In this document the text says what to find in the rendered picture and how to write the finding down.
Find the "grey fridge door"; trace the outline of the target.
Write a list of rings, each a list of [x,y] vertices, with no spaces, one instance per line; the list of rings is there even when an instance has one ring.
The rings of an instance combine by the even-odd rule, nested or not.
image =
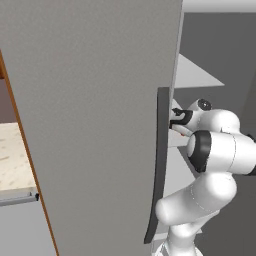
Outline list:
[[[182,0],[0,0],[0,51],[60,256],[149,256],[157,91]]]

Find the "pale grey fridge shelf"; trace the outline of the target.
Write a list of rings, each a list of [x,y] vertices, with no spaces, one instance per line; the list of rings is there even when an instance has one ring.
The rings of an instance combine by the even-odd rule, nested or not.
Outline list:
[[[175,80],[176,88],[215,86],[223,86],[223,83],[182,54],[178,56]]]
[[[170,130],[168,134],[167,164],[163,196],[187,187],[194,180],[191,168],[186,161],[186,145],[188,138]]]

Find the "grey fridge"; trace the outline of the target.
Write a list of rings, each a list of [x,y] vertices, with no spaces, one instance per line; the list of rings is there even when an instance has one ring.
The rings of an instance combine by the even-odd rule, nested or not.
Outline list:
[[[175,87],[171,110],[205,99],[214,109],[235,113],[240,132],[256,139],[256,13],[185,14],[180,54],[223,86]],[[187,145],[186,161],[196,179],[199,174],[188,160]],[[256,176],[235,174],[233,178],[235,197],[195,237],[203,256],[256,256]],[[155,252],[168,234],[168,227],[158,223]]]

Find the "pale grey drawer front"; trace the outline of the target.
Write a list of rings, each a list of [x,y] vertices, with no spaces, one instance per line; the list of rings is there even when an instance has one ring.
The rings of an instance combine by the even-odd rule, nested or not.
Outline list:
[[[39,201],[0,207],[0,256],[56,256]]]

